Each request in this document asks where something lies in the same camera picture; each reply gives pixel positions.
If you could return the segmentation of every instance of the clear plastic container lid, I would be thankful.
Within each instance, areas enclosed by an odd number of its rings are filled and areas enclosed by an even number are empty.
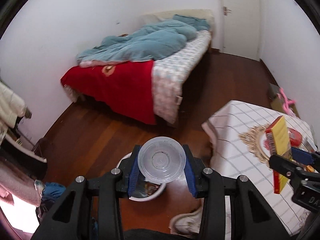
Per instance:
[[[186,154],[176,140],[155,137],[138,153],[138,166],[146,180],[161,184],[177,179],[186,166]]]

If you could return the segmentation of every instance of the sneaker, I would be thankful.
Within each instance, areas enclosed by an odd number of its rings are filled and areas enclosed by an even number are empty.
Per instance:
[[[200,208],[193,213],[180,214],[170,220],[170,233],[188,238],[196,238],[199,234],[202,217],[203,200]]]

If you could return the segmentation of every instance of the white tablecloth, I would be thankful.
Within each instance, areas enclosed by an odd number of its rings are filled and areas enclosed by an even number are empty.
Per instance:
[[[290,234],[296,234],[305,222],[309,212],[291,201],[293,191],[289,182],[281,194],[274,194],[273,171],[251,152],[242,142],[239,134],[248,132],[254,126],[272,123],[284,115],[287,126],[313,139],[310,127],[298,118],[240,101],[230,101],[212,115],[202,127],[213,144],[211,167],[222,176],[237,178],[246,175],[257,187],[276,212]],[[230,206],[227,209],[226,239],[230,239]]]

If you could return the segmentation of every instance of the patterned bed sheet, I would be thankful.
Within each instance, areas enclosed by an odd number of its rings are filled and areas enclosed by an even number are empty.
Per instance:
[[[208,49],[211,34],[199,31],[194,40],[173,55],[154,62],[152,69],[153,111],[173,124],[181,103],[182,85]]]

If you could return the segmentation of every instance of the red blanket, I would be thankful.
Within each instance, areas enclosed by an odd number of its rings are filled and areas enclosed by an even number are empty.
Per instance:
[[[103,66],[76,66],[61,78],[61,84],[105,102],[119,114],[156,124],[151,91],[152,66],[152,60],[125,62],[116,65],[108,77],[102,73]]]

